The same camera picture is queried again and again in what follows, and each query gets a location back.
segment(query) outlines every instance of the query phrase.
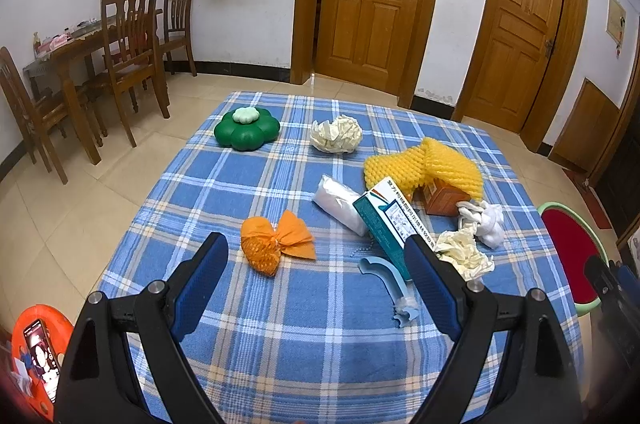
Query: phone screen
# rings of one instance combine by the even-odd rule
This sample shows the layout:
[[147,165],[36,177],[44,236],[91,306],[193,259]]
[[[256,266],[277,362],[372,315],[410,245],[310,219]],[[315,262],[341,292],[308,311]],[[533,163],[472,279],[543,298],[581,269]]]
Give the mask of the phone screen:
[[56,401],[60,367],[40,319],[36,319],[24,329],[24,339],[29,347],[33,367],[42,379],[47,396],[53,403]]

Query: black baseboard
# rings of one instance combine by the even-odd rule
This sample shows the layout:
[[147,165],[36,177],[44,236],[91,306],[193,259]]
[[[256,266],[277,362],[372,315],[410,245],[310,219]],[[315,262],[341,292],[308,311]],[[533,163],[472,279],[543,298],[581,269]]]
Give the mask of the black baseboard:
[[427,99],[426,97],[414,96],[411,101],[411,109],[422,114],[433,115],[441,119],[451,120],[454,107],[437,100]]
[[545,142],[542,142],[542,143],[540,143],[540,147],[538,148],[538,151],[536,153],[538,153],[539,155],[548,157],[549,154],[551,153],[552,147],[553,146],[551,146],[551,145],[549,145],[549,144],[547,144]]
[[0,163],[0,181],[7,176],[7,173],[11,171],[11,169],[18,163],[25,153],[27,153],[27,149],[24,146],[24,141],[20,141],[20,144],[16,146],[9,155]]
[[[248,63],[228,63],[224,61],[196,61],[196,72],[199,74],[219,74],[222,76],[240,76],[242,78],[264,79],[289,83],[290,68],[250,65]],[[164,70],[169,71],[169,63],[164,62]],[[188,61],[174,61],[174,72],[191,73]]]

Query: blue gripper pad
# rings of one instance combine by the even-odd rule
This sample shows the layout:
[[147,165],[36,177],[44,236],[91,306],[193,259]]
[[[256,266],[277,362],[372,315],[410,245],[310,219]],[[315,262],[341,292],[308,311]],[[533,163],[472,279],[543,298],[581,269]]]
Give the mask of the blue gripper pad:
[[[426,253],[430,253],[429,258],[432,260],[428,259]],[[404,262],[437,329],[443,334],[447,334],[453,341],[457,341],[462,333],[460,320],[464,317],[463,308],[465,306],[465,297],[462,293],[462,284],[464,283],[462,277],[451,264],[441,263],[433,251],[417,235],[410,236],[404,242]],[[451,267],[453,272],[460,278],[460,282],[462,282],[461,284],[456,281],[455,277],[447,278],[452,280],[453,285],[451,287],[454,292],[447,287],[436,270],[436,268],[439,269],[440,272],[447,276],[449,270],[442,270],[441,268],[444,265]]]
[[[174,271],[168,283],[172,288],[182,289],[175,297],[174,324],[171,333],[180,343],[187,334],[191,334],[202,317],[204,309],[222,276],[228,261],[229,250],[226,238],[219,233],[211,233],[191,260],[182,262]],[[172,285],[174,275],[190,272],[190,276],[178,279],[178,285]]]
[[640,307],[640,280],[636,278],[627,265],[623,265],[618,269],[617,276],[618,283],[620,283],[625,294],[635,306]]

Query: orange bow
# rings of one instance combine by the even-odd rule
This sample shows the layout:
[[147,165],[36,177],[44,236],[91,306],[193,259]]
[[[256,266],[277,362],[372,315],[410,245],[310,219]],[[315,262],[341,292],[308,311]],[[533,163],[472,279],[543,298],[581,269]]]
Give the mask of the orange bow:
[[249,264],[267,276],[276,274],[280,254],[316,259],[313,236],[291,211],[282,213],[276,231],[263,216],[252,216],[240,227],[240,247]]

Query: table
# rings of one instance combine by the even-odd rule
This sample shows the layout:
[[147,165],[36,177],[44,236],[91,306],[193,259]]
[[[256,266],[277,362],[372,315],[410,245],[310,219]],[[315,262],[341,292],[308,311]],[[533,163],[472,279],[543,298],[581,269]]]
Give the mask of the table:
[[[278,140],[255,152],[219,147],[213,127],[239,106],[267,108],[281,122]],[[355,117],[364,131],[356,152],[344,157],[320,153],[308,142],[313,120],[338,114]],[[322,174],[363,191],[367,156],[404,150],[424,136],[473,159],[485,180],[486,200],[504,207],[506,241],[488,251],[495,271],[483,277],[484,283],[494,292],[520,295],[534,286],[543,288],[580,374],[574,302],[523,186],[486,132],[415,112],[309,97],[231,94],[150,192],[99,289],[109,297],[140,292],[152,280],[167,278],[211,231],[219,231],[228,239],[229,263],[196,331],[181,344],[226,422],[408,422],[452,343],[437,331],[422,303],[417,321],[397,328],[383,283],[358,269],[360,258],[384,256],[382,250],[368,236],[358,237],[330,218],[312,197]],[[414,206],[434,234],[454,228],[452,218],[427,216],[419,202]],[[249,216],[275,223],[284,209],[306,222],[318,259],[283,256],[276,276],[267,278],[250,268],[239,250],[239,229]],[[465,419],[486,405],[504,338],[504,333],[494,336]],[[168,418],[137,336],[130,345],[151,411]]]
[[[162,9],[155,9],[155,14],[158,15],[162,12]],[[117,34],[114,26],[108,27],[110,32],[110,41],[116,41]],[[71,118],[71,122],[76,129],[76,133],[78,134],[78,139],[84,147],[89,160],[93,164],[97,164],[100,162],[100,154],[98,153],[97,148],[94,144],[94,139],[89,128],[88,121],[82,112],[80,107],[80,101],[78,100],[78,94],[76,93],[76,85],[72,81],[71,76],[69,74],[69,67],[71,61],[78,58],[84,58],[84,65],[86,67],[86,73],[88,79],[92,79],[95,77],[95,69],[94,62],[91,58],[92,52],[95,52],[101,48],[104,48],[104,37],[102,35],[102,24],[98,23],[94,29],[89,29],[85,34],[83,34],[79,38],[72,39],[67,42],[65,45],[56,48],[51,51],[46,60],[41,61],[39,65],[29,64],[25,67],[25,70],[28,70],[28,78],[31,82],[31,89],[34,92],[34,95],[38,93],[37,85],[33,86],[34,78],[37,78],[39,75],[43,75],[46,71],[54,70],[60,79],[60,89],[65,97],[66,106],[68,108],[69,117]],[[161,72],[162,80],[164,80],[164,72]],[[161,87],[161,99],[169,104],[168,94],[166,92],[166,86]]]

